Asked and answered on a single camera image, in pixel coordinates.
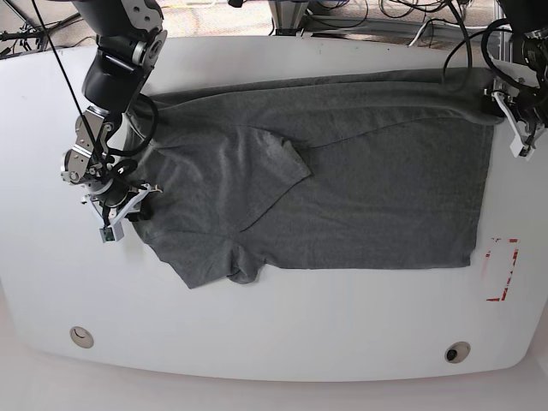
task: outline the black wire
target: black wire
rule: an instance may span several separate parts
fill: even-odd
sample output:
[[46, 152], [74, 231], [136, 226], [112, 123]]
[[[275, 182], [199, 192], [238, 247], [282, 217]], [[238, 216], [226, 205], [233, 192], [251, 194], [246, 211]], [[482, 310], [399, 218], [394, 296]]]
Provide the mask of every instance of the black wire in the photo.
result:
[[[419, 3], [419, 0], [413, 0], [414, 5], [417, 5], [418, 3]], [[414, 8], [409, 7], [409, 9], [405, 11], [402, 15], [391, 15], [390, 13], [388, 13], [388, 11], [386, 11], [386, 8], [384, 7], [384, 0], [378, 0], [378, 8], [380, 9], [380, 12], [383, 15], [391, 19], [401, 19], [403, 17], [407, 17], [408, 15], [414, 12]]]
[[527, 137], [527, 140], [525, 140], [526, 146], [532, 146], [534, 143], [534, 138], [537, 134], [537, 121], [533, 121], [533, 125], [531, 126], [531, 134]]
[[77, 41], [77, 42], [74, 43], [73, 45], [68, 46], [68, 48], [71, 49], [71, 48], [73, 48], [73, 47], [76, 47], [77, 45], [81, 45], [81, 44], [82, 44], [84, 41], [86, 41], [86, 40], [95, 39], [95, 38], [96, 38], [96, 36], [87, 36], [87, 37], [83, 38], [82, 40]]
[[[466, 74], [464, 76], [464, 80], [462, 81], [461, 85], [457, 87], [455, 90], [451, 90], [452, 92], [459, 92], [464, 87], [466, 87], [468, 80], [470, 79], [470, 75], [472, 74], [472, 66], [474, 64], [474, 57], [472, 55], [472, 43], [470, 42], [470, 36], [468, 35], [468, 31], [466, 29], [466, 26], [464, 25], [464, 20], [462, 19], [461, 15], [459, 15], [459, 12], [456, 11], [455, 6], [453, 5], [452, 0], [446, 0], [445, 2], [447, 4], [447, 7], [451, 10], [451, 13], [453, 13], [453, 16], [456, 18], [457, 23], [459, 24], [459, 27], [462, 31], [462, 36], [464, 37], [464, 44], [466, 45], [466, 52], [467, 52], [467, 70]], [[445, 77], [445, 70], [442, 71], [442, 83], [446, 84], [446, 77]]]
[[428, 25], [429, 25], [429, 24], [432, 24], [432, 36], [433, 36], [433, 32], [434, 32], [434, 22], [436, 22], [436, 21], [441, 21], [441, 22], [444, 22], [444, 23], [449, 23], [447, 20], [445, 20], [445, 19], [438, 19], [437, 17], [434, 17], [433, 19], [429, 19], [429, 20], [426, 22], [426, 24], [424, 25], [424, 28], [423, 28], [423, 30], [422, 30], [422, 33], [421, 33], [421, 34], [419, 35], [419, 37], [417, 38], [417, 41], [419, 41], [419, 40], [422, 38], [422, 36], [425, 35], [426, 29], [428, 28]]
[[[403, 4], [413, 10], [419, 10], [424, 13], [437, 13], [438, 11], [445, 9], [447, 7], [447, 3], [445, 2], [445, 0], [437, 0], [435, 2], [428, 3], [428, 4], [415, 4], [415, 3], [410, 3], [407, 0], [388, 0], [388, 1], [393, 3]], [[428, 7], [431, 7], [431, 6], [435, 6], [434, 9], [428, 9]]]
[[159, 119], [159, 113], [158, 113], [158, 107], [156, 104], [152, 101], [152, 99], [145, 94], [139, 94], [138, 99], [143, 100], [148, 106], [151, 108], [152, 111], [152, 125], [151, 129], [146, 135], [146, 138], [139, 143], [139, 145], [135, 148], [132, 148], [130, 150], [118, 150], [116, 148], [109, 148], [109, 154], [120, 156], [120, 157], [133, 157], [142, 152], [146, 146], [151, 142], [152, 137], [154, 137], [154, 134], [156, 133], [156, 128], [158, 127], [158, 119]]
[[350, 3], [350, 0], [339, 0], [337, 4], [335, 4], [333, 7], [331, 6], [324, 6], [321, 2], [316, 2], [316, 4], [325, 10], [335, 10], [340, 9], [341, 7], [346, 6], [348, 3]]
[[[40, 25], [45, 30], [44, 19], [42, 19], [42, 15], [40, 14], [38, 6], [36, 5], [36, 1], [31, 0], [31, 2], [33, 3], [34, 11], [36, 12], [36, 16], [39, 19]], [[80, 114], [80, 118], [82, 120], [82, 123], [84, 124], [87, 135], [89, 136], [89, 139], [92, 142], [93, 153], [95, 154], [95, 156], [97, 157], [97, 160], [101, 163], [101, 165], [103, 165], [103, 169], [105, 170], [105, 173], [107, 175], [109, 175], [113, 180], [116, 180], [117, 182], [120, 182], [121, 184], [124, 184], [128, 187], [141, 188], [141, 186], [139, 186], [139, 185], [134, 185], [134, 184], [131, 184], [129, 182], [125, 182], [122, 178], [120, 178], [120, 176], [117, 176], [114, 173], [110, 173], [109, 169], [107, 168], [106, 162], [104, 161], [104, 159], [102, 158], [102, 156], [100, 154], [100, 150], [97, 146], [97, 141], [93, 138], [92, 128], [90, 127], [89, 122], [87, 121], [87, 119], [84, 117], [84, 113], [82, 113], [82, 110], [80, 108], [80, 104], [78, 103], [78, 99], [76, 98], [76, 95], [74, 94], [74, 89], [72, 88], [72, 85], [70, 84], [69, 77], [67, 76], [67, 72], [65, 71], [65, 68], [63, 67], [63, 64], [61, 63], [61, 59], [59, 58], [59, 55], [57, 54], [56, 47], [54, 46], [53, 42], [51, 41], [49, 31], [45, 30], [45, 36], [48, 39], [48, 42], [51, 44], [51, 51], [53, 51], [53, 55], [55, 56], [55, 58], [57, 60], [57, 64], [59, 65], [59, 68], [61, 69], [61, 72], [63, 73], [63, 77], [65, 79], [65, 82], [67, 83], [67, 87], [70, 90], [70, 95], [72, 96], [72, 99], [74, 100], [74, 105], [76, 106], [76, 109], [78, 110], [78, 113]]]
[[[501, 33], [512, 33], [511, 30], [508, 30], [508, 29], [505, 29], [505, 28], [497, 28], [495, 30], [492, 31], [493, 32], [501, 32]], [[487, 30], [482, 30], [480, 32], [477, 32], [477, 33], [474, 33], [470, 36], [470, 39], [475, 39], [476, 37], [479, 37], [481, 36], [482, 34], [486, 34], [487, 33]], [[447, 56], [447, 58], [445, 59], [445, 63], [444, 63], [444, 73], [447, 71], [447, 68], [449, 67], [449, 63], [451, 61], [451, 58], [453, 58], [453, 56], [461, 49], [461, 47], [463, 47], [465, 44], [464, 40], [459, 43], [453, 50], [451, 53], [449, 53], [449, 55]]]
[[500, 20], [494, 21], [487, 27], [487, 29], [485, 30], [485, 35], [481, 39], [481, 54], [483, 55], [485, 63], [487, 64], [487, 66], [489, 66], [489, 69], [491, 69], [491, 71], [499, 79], [506, 81], [508, 84], [517, 88], [518, 90], [532, 90], [533, 89], [532, 87], [526, 86], [525, 84], [521, 84], [518, 81], [514, 80], [509, 75], [507, 75], [506, 73], [504, 73], [491, 60], [491, 56], [489, 56], [489, 51], [487, 50], [487, 46], [489, 45], [489, 38], [491, 37], [491, 34], [495, 32], [499, 27], [505, 26], [507, 24], [509, 24], [509, 21], [507, 19], [500, 19]]
[[53, 42], [51, 41], [50, 33], [48, 30], [45, 29], [44, 19], [42, 19], [42, 15], [40, 14], [40, 11], [38, 10], [38, 6], [36, 5], [36, 0], [31, 0], [31, 2], [33, 3], [34, 11], [36, 12], [36, 16], [38, 17], [40, 25], [42, 25], [42, 28], [44, 29], [45, 36], [48, 39], [48, 42], [51, 44], [51, 51], [53, 51], [53, 55], [55, 56], [57, 60], [57, 64], [59, 65], [59, 68], [61, 69], [61, 72], [63, 73], [63, 77], [67, 83], [68, 90], [70, 91], [70, 95], [72, 96], [72, 99], [74, 100], [74, 105], [76, 106], [76, 109], [78, 110], [78, 114], [80, 114], [80, 118], [82, 119], [82, 122], [84, 123], [84, 127], [86, 128], [86, 132], [89, 136], [89, 139], [92, 142], [93, 151], [95, 155], [97, 156], [98, 161], [102, 162], [100, 151], [97, 147], [97, 142], [93, 138], [92, 128], [90, 127], [89, 122], [87, 122], [87, 119], [84, 117], [84, 113], [82, 113], [80, 104], [78, 103], [78, 99], [76, 98], [76, 95], [74, 94], [74, 89], [72, 88], [69, 77], [67, 76], [67, 72], [65, 71], [65, 68], [63, 67], [63, 64], [61, 63], [61, 59], [59, 58], [59, 55], [57, 54], [57, 50], [55, 49], [55, 46], [53, 45]]
[[338, 29], [341, 29], [341, 28], [354, 28], [354, 27], [358, 27], [358, 26], [361, 26], [364, 21], [367, 19], [367, 17], [369, 16], [369, 3], [367, 2], [367, 0], [364, 0], [365, 4], [366, 4], [366, 15], [363, 16], [363, 18], [361, 19], [360, 22], [356, 23], [356, 24], [353, 24], [352, 26], [335, 26], [333, 24], [329, 24], [329, 23], [326, 23], [325, 21], [321, 21], [321, 20], [318, 20], [316, 19], [313, 15], [310, 14], [310, 12], [307, 10], [307, 16], [308, 18], [310, 18], [311, 20], [314, 20], [320, 24], [323, 24], [324, 26], [327, 26], [327, 27], [333, 27], [333, 28], [338, 28]]

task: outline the white table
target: white table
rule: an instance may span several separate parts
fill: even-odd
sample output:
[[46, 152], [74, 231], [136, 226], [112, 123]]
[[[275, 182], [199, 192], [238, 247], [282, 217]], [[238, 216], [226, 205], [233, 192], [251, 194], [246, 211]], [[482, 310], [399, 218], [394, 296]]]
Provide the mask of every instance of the white table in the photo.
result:
[[[94, 49], [62, 54], [79, 89]], [[145, 92], [439, 68], [443, 60], [440, 51], [348, 40], [173, 39]], [[548, 145], [530, 162], [513, 158], [507, 124], [497, 128], [470, 267], [268, 266], [248, 286], [223, 280], [190, 291], [130, 224], [121, 243], [102, 244], [80, 204], [83, 189], [61, 181], [77, 113], [54, 57], [0, 62], [0, 90], [0, 278], [19, 335], [35, 348], [160, 372], [285, 381], [480, 372], [513, 366], [527, 351], [548, 296]], [[502, 292], [512, 246], [493, 251], [485, 271], [492, 237], [520, 239], [508, 298], [500, 302], [486, 298]], [[73, 344], [69, 330], [77, 325], [92, 333], [93, 348]], [[460, 365], [447, 363], [445, 350], [460, 341], [471, 344], [471, 354]]]

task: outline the folded shirt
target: folded shirt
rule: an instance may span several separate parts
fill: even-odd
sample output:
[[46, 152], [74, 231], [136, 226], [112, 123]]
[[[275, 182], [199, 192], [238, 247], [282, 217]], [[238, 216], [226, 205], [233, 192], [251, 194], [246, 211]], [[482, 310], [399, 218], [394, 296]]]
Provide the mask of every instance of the folded shirt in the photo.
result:
[[156, 96], [132, 177], [164, 192], [134, 227], [189, 288], [250, 283], [264, 264], [469, 265], [500, 122], [480, 109], [491, 81], [475, 69], [451, 92], [416, 70]]

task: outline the gray t-shirt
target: gray t-shirt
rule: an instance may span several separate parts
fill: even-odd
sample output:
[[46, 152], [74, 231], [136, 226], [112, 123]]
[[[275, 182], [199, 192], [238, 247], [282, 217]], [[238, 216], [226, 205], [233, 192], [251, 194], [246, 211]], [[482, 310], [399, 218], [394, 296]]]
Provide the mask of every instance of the gray t-shirt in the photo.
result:
[[419, 70], [157, 96], [134, 178], [164, 193], [134, 227], [189, 288], [250, 283], [266, 263], [469, 265], [499, 123], [480, 110], [491, 80], [475, 69], [455, 93]]

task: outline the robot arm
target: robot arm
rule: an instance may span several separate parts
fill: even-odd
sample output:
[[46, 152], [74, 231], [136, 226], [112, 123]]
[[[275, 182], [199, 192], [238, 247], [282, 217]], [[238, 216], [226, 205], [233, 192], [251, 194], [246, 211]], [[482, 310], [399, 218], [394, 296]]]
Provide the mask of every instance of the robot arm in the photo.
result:
[[[510, 146], [517, 158], [531, 158], [535, 141], [548, 127], [548, 2], [546, 0], [498, 0], [507, 18], [494, 21], [483, 38], [485, 61], [497, 76], [492, 93], [515, 132]], [[538, 87], [521, 84], [491, 61], [487, 51], [490, 31], [510, 25], [522, 42], [521, 53], [526, 65], [537, 75]], [[515, 97], [507, 89], [518, 90]]]
[[98, 34], [98, 50], [83, 86], [84, 96], [94, 105], [76, 121], [76, 142], [63, 157], [61, 176], [88, 190], [82, 202], [98, 217], [103, 241], [119, 241], [123, 238], [122, 219], [150, 217], [143, 200], [159, 189], [128, 180], [136, 167], [134, 160], [114, 164], [113, 155], [131, 157], [138, 150], [123, 152], [107, 143], [120, 128], [122, 114], [138, 101], [150, 105], [158, 115], [154, 103], [140, 91], [154, 69], [167, 32], [155, 0], [74, 0], [73, 4]]

